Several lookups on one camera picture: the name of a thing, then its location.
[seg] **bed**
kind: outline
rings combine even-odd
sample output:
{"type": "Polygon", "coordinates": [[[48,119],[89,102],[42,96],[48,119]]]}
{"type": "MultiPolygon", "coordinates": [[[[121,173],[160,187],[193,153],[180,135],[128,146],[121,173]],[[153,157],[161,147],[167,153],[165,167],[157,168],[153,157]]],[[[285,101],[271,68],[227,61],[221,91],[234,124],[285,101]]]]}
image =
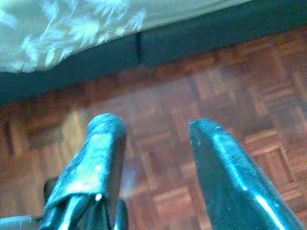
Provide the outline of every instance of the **bed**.
{"type": "Polygon", "coordinates": [[[3,0],[0,104],[307,23],[305,0],[3,0]]]}

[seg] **dark teal bed frame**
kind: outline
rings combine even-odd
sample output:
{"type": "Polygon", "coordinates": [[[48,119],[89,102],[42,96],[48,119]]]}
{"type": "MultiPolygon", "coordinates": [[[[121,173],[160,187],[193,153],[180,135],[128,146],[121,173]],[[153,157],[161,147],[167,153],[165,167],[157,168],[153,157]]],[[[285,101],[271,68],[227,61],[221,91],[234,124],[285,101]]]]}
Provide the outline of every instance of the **dark teal bed frame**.
{"type": "Polygon", "coordinates": [[[152,67],[304,24],[307,0],[253,0],[87,49],[46,71],[0,72],[0,105],[139,64],[152,67]]]}

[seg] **black object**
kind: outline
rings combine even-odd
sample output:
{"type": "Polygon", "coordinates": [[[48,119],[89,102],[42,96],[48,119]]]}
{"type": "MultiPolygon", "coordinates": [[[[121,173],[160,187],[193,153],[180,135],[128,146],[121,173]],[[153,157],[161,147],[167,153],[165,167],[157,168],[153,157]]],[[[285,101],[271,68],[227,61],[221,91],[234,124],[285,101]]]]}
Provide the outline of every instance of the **black object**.
{"type": "Polygon", "coordinates": [[[214,230],[304,230],[257,164],[221,126],[190,123],[199,182],[214,230]]]}
{"type": "Polygon", "coordinates": [[[307,9],[306,0],[253,0],[142,31],[142,64],[155,66],[190,54],[292,30],[307,23],[303,9],[307,9]]]}
{"type": "Polygon", "coordinates": [[[58,181],[58,177],[52,177],[49,178],[45,184],[44,184],[44,200],[45,200],[45,205],[53,191],[54,186],[56,185],[57,181],[58,181]]]}
{"type": "MultiPolygon", "coordinates": [[[[84,146],[53,188],[39,229],[111,230],[125,146],[125,126],[117,116],[95,117],[88,126],[84,146]]],[[[122,201],[118,211],[117,224],[122,230],[128,229],[127,210],[122,201]]]]}

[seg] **wooden parquet floor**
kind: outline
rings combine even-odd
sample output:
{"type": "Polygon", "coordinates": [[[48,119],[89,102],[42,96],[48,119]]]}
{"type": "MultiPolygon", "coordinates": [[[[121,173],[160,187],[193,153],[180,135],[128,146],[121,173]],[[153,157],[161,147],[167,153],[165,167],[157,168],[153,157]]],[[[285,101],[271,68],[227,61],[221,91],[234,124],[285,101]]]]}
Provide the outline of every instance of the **wooden parquet floor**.
{"type": "Polygon", "coordinates": [[[14,103],[0,115],[0,217],[41,214],[45,180],[91,118],[111,112],[128,126],[120,195],[131,230],[212,229],[188,136],[200,117],[237,137],[307,226],[306,103],[304,29],[14,103]]]}

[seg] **floral bedsheet pattern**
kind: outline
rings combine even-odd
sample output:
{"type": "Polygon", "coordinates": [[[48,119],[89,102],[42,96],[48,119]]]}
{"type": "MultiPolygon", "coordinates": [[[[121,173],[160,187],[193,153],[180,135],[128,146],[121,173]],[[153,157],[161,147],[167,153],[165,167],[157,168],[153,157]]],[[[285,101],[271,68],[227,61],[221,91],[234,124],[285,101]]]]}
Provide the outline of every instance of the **floral bedsheet pattern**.
{"type": "Polygon", "coordinates": [[[0,0],[0,72],[49,69],[69,55],[250,0],[0,0]]]}

